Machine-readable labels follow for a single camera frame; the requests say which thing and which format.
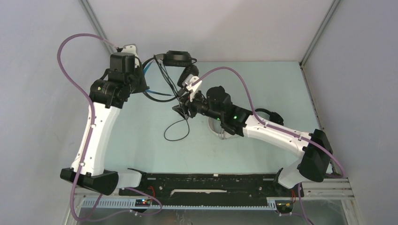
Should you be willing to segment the white headphones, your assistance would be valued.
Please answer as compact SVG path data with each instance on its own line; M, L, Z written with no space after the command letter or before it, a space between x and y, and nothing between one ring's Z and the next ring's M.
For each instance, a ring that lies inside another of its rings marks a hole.
M232 138L239 138L238 135L231 135L227 133L222 127L221 122L219 120L208 118L208 127L212 134L218 136L221 140L227 140Z

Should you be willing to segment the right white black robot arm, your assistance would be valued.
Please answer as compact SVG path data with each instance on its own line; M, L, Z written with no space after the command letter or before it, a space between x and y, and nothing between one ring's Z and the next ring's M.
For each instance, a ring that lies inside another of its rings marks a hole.
M232 136L254 138L291 152L297 160L279 171L273 190L279 196L287 195L303 181L323 182L333 154L324 131L302 132L261 118L231 101L222 86L212 87L203 95L184 94L173 111L183 118L197 114L220 122L221 128Z

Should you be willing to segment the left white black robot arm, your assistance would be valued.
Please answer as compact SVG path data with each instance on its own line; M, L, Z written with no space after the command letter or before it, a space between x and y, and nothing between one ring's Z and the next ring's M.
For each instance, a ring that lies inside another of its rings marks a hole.
M108 141L123 104L131 94L146 89L139 57L135 53L113 53L109 68L90 87L84 137L72 165L61 170L61 179L103 195L119 188L130 188L137 195L148 191L148 182L140 172L111 171L104 166Z

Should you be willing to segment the black blue headphones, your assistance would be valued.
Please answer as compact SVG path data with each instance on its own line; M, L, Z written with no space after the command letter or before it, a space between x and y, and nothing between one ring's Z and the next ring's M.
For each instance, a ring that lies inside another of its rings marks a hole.
M158 103L167 103L179 99L181 96L179 89L185 86L184 80L190 75L199 75L196 62L197 59L192 57L187 51L169 50L166 53L154 54L143 63L144 74L146 75L152 71L150 69L151 65L157 67L171 93L167 94L147 89L144 91L144 96Z

